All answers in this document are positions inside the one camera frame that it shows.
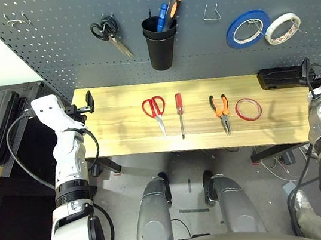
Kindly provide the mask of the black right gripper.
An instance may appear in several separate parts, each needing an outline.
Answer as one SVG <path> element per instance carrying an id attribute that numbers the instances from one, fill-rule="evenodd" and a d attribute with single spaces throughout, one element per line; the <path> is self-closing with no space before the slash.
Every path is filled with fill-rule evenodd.
<path id="1" fill-rule="evenodd" d="M 304 85 L 309 87 L 309 85 L 314 84 L 314 88 L 321 86 L 321 72 L 313 76 L 313 71 L 310 69 L 310 59 L 308 57 L 304 58 L 301 64 L 302 77 Z"/>

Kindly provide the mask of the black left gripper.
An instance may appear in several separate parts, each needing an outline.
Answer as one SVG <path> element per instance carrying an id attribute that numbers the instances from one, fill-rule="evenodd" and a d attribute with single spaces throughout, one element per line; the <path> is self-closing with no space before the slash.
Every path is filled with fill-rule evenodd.
<path id="1" fill-rule="evenodd" d="M 87 107 L 77 108 L 76 105 L 71 105 L 65 108 L 65 113 L 70 116 L 73 120 L 77 122 L 85 122 L 87 116 L 85 115 L 86 112 L 93 113 L 94 112 L 94 99 L 91 92 L 88 90 L 85 95 L 85 101 L 87 103 Z"/>

